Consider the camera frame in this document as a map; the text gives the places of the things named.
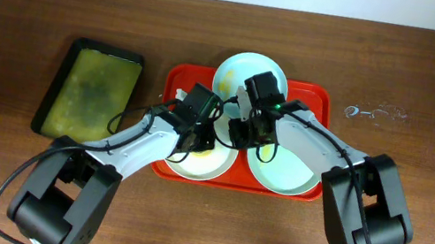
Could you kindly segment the green and yellow sponge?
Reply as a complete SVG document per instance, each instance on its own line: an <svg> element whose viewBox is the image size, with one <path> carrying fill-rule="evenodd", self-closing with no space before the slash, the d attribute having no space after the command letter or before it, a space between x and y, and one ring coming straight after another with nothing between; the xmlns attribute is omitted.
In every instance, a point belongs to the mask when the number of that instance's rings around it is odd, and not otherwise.
<svg viewBox="0 0 435 244"><path fill-rule="evenodd" d="M200 156L206 157L206 156L211 155L212 153L214 153L212 150L205 150L205 151L200 151L200 152L195 151L195 152L192 152L191 154L196 156L196 157L200 157Z"/></svg>

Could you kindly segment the light blue plate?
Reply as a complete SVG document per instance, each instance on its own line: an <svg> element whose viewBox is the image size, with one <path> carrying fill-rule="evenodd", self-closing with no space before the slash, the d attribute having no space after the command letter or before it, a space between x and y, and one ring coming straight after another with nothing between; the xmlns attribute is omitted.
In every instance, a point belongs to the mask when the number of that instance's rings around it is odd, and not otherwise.
<svg viewBox="0 0 435 244"><path fill-rule="evenodd" d="M244 81L258 73L272 72L278 82L279 92L288 96L288 82L280 66L262 54L244 52L233 55L224 61L216 73L212 83L213 92L225 101L224 112L229 118L239 118L240 109L237 104L238 86L245 87Z"/></svg>

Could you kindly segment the white plate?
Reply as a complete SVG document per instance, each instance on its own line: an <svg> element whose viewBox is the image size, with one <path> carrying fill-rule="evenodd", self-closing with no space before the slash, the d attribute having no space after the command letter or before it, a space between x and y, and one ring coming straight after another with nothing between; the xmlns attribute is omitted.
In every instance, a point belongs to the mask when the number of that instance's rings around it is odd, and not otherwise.
<svg viewBox="0 0 435 244"><path fill-rule="evenodd" d="M165 160L165 163L180 177L185 179L202 181L211 180L220 175L233 166L238 156L237 149L229 149L226 145L230 145L228 132L228 117L223 116L218 119L213 125L216 133L214 149L209 156L196 157L189 153L178 153Z"/></svg>

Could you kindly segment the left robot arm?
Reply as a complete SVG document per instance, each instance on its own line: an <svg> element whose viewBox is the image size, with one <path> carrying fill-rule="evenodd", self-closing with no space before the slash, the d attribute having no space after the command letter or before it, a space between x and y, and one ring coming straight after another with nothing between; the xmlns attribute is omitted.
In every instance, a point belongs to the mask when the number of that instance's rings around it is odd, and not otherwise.
<svg viewBox="0 0 435 244"><path fill-rule="evenodd" d="M175 154L212 149L222 104L196 84L183 99L149 107L141 121L103 140L57 138L27 161L33 170L11 199L8 218L33 243L89 244L123 179Z"/></svg>

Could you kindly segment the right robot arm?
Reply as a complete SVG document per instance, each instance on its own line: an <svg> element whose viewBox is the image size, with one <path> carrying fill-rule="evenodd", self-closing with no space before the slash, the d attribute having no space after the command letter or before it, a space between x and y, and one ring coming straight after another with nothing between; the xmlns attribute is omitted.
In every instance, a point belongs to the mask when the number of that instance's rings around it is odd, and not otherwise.
<svg viewBox="0 0 435 244"><path fill-rule="evenodd" d="M271 72L246 78L236 91L240 116L229 122L239 149L288 149L320 177L328 244L409 244L408 205L396 163L368 156L337 138L301 101L288 102Z"/></svg>

